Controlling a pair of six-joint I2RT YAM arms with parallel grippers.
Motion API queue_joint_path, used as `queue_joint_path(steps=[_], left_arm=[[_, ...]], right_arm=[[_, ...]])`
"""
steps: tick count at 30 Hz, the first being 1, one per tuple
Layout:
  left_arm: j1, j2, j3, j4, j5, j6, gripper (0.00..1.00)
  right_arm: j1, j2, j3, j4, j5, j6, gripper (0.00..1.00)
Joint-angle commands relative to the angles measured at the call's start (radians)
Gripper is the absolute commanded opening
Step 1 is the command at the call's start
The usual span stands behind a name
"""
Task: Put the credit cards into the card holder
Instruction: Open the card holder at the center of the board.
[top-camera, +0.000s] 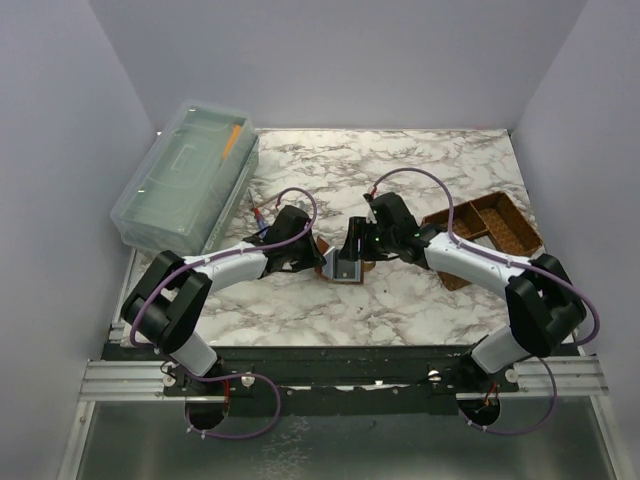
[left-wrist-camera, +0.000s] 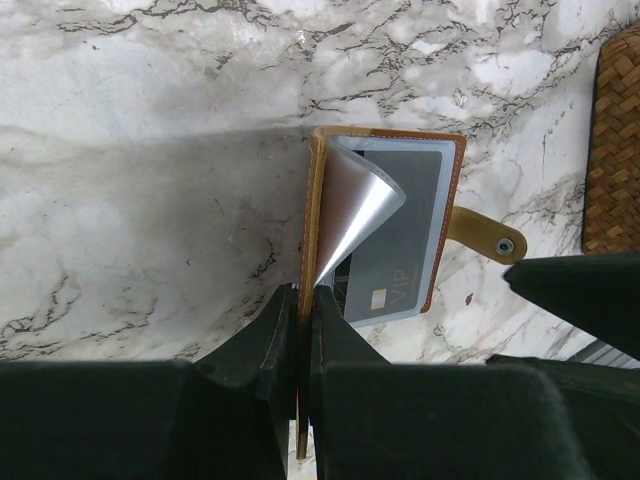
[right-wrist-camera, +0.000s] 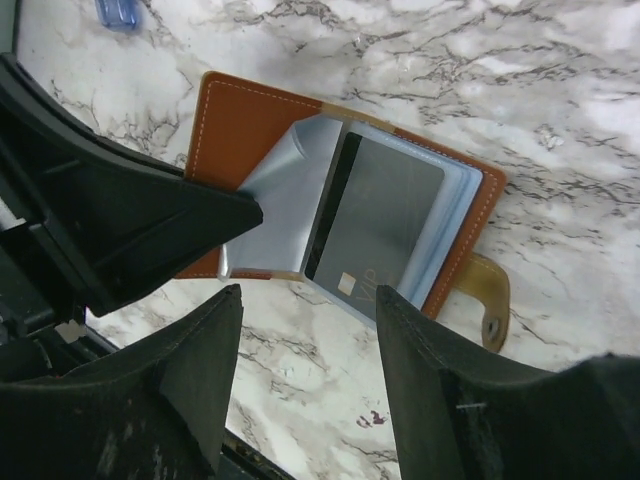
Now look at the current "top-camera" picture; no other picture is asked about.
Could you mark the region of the brown leather card holder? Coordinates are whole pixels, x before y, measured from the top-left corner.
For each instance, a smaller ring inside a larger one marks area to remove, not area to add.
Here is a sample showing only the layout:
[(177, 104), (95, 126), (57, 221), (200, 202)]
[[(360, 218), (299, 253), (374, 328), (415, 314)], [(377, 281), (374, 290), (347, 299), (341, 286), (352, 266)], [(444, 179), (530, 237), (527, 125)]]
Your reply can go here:
[(340, 249), (330, 245), (320, 236), (316, 238), (316, 246), (323, 255), (325, 263), (322, 266), (316, 266), (314, 272), (327, 282), (363, 284), (365, 274), (372, 271), (376, 266), (375, 262), (340, 259)]

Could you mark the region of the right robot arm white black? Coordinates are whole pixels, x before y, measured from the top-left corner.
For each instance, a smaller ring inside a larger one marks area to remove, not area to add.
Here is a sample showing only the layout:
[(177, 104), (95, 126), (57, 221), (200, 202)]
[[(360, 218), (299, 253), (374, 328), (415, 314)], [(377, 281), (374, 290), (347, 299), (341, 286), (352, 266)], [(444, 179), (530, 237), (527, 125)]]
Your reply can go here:
[(506, 302), (507, 326), (480, 340), (468, 354), (470, 361), (460, 367), (467, 389), (483, 391), (507, 365), (549, 356), (585, 319), (583, 301), (555, 257), (509, 256), (466, 241), (439, 224), (420, 225), (395, 193), (366, 200), (370, 213), (350, 218), (340, 260), (382, 262), (395, 257), (464, 279)]

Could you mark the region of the black VIP credit card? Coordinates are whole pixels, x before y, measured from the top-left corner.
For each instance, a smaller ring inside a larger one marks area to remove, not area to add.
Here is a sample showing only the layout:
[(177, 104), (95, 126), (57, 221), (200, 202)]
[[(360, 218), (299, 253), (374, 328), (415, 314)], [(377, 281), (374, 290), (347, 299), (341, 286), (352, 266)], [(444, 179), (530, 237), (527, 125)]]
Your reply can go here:
[(333, 266), (333, 279), (343, 283), (359, 283), (361, 281), (361, 262), (338, 258)]

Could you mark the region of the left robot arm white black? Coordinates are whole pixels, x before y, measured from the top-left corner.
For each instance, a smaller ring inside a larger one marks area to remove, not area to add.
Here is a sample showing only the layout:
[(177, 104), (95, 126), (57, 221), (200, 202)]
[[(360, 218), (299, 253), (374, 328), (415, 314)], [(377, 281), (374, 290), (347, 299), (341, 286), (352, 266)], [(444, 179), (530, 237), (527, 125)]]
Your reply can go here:
[(311, 233), (311, 218), (285, 206), (266, 230), (233, 248), (209, 256), (158, 254), (124, 301), (120, 317), (160, 353), (187, 371), (187, 382), (201, 395), (214, 393), (222, 380), (216, 352), (196, 332), (209, 294), (244, 281), (282, 272), (297, 273), (325, 264)]

